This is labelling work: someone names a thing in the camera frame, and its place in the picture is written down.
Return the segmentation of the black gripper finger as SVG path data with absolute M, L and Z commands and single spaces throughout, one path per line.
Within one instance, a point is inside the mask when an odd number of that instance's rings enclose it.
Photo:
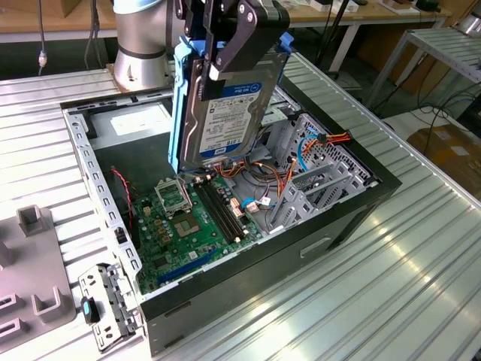
M 192 40 L 205 40 L 207 30 L 204 27 L 205 1 L 186 0 L 185 1 L 185 35 Z
M 251 70 L 289 24 L 288 11 L 277 1 L 206 1 L 200 100 L 220 97 L 225 81 Z

